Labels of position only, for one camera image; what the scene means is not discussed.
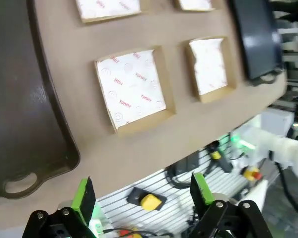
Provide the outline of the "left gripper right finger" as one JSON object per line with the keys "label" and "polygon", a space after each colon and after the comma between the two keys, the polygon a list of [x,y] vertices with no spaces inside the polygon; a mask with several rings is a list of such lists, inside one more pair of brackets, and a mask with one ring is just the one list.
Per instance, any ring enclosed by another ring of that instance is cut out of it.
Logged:
{"label": "left gripper right finger", "polygon": [[188,238],[273,238],[254,201],[216,200],[202,173],[192,173],[190,194],[199,220]]}

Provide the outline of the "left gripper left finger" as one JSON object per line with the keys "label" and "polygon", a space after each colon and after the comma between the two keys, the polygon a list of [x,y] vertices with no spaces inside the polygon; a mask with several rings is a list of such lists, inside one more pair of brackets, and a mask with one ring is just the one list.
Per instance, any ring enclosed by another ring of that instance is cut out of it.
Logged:
{"label": "left gripper left finger", "polygon": [[43,210],[32,212],[22,238],[96,238],[88,227],[95,203],[92,180],[84,178],[70,206],[53,214]]}

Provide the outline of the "black power adapter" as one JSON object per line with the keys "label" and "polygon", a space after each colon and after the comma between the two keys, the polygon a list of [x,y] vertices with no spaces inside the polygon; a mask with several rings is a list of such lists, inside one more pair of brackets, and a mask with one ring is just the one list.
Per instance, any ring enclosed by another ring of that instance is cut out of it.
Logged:
{"label": "black power adapter", "polygon": [[174,164],[174,174],[180,175],[199,167],[199,154],[191,154]]}

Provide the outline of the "black cylinder yellow label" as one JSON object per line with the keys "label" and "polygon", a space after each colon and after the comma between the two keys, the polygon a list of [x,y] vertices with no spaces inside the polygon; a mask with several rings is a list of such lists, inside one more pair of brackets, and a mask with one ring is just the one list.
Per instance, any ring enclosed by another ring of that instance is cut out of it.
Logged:
{"label": "black cylinder yellow label", "polygon": [[215,140],[206,146],[206,150],[211,157],[207,171],[210,172],[213,166],[220,167],[225,173],[231,173],[233,165],[220,149],[220,142]]}

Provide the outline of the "yellow cap black plate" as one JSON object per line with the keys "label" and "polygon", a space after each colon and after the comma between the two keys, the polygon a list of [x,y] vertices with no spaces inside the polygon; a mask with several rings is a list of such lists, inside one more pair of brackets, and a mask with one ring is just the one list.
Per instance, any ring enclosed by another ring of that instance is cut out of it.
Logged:
{"label": "yellow cap black plate", "polygon": [[159,211],[167,202],[167,197],[134,187],[126,201],[142,207],[145,211]]}

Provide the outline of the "white equipment box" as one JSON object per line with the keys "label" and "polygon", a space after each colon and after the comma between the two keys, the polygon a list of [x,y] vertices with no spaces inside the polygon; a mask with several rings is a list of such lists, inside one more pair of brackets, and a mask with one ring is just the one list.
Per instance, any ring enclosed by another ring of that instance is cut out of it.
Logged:
{"label": "white equipment box", "polygon": [[261,113],[261,128],[270,133],[286,137],[294,122],[294,113],[267,108]]}

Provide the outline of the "brown plastic handled tray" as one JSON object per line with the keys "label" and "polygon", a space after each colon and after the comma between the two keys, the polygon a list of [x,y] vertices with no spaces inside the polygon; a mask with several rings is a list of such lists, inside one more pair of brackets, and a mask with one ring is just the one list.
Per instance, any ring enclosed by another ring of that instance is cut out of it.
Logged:
{"label": "brown plastic handled tray", "polygon": [[0,197],[20,199],[80,161],[40,36],[34,0],[0,0]]}

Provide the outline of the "black plastic handled tray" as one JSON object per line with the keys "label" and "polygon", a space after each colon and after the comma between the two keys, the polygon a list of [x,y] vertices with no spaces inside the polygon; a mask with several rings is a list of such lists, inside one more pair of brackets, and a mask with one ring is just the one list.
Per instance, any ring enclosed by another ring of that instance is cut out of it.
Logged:
{"label": "black plastic handled tray", "polygon": [[284,71],[282,40],[269,0],[227,0],[252,86],[273,84]]}

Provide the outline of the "metal frame rack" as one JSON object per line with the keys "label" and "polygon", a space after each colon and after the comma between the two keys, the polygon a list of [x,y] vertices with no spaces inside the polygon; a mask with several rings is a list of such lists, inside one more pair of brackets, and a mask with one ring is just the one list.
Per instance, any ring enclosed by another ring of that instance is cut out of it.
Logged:
{"label": "metal frame rack", "polygon": [[278,18],[282,34],[283,60],[286,65],[287,89],[280,99],[292,105],[290,108],[298,121],[298,0],[272,1],[273,11],[284,12]]}

